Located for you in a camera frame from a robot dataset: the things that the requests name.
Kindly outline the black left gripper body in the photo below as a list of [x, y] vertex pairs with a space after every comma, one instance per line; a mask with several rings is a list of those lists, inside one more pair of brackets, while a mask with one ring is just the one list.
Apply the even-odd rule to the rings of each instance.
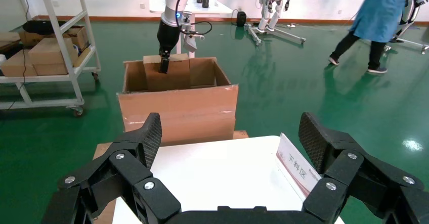
[[180, 28], [165, 23], [162, 19], [159, 22], [157, 39], [159, 41], [159, 55], [162, 58], [169, 58], [173, 48], [178, 43]]

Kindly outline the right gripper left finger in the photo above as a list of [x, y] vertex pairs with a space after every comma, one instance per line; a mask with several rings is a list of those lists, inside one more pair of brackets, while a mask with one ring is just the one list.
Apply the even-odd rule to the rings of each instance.
[[93, 223], [121, 198], [142, 223], [166, 223], [181, 204], [151, 172], [162, 138], [160, 115], [150, 113], [136, 130], [123, 133], [100, 157], [57, 182], [42, 223]]

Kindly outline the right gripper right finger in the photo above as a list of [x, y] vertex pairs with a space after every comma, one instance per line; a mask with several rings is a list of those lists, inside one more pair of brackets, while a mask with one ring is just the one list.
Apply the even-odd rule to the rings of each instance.
[[321, 179], [302, 210], [334, 223], [354, 197], [383, 223], [428, 223], [428, 192], [416, 176], [368, 154], [350, 134], [301, 115], [299, 141]]

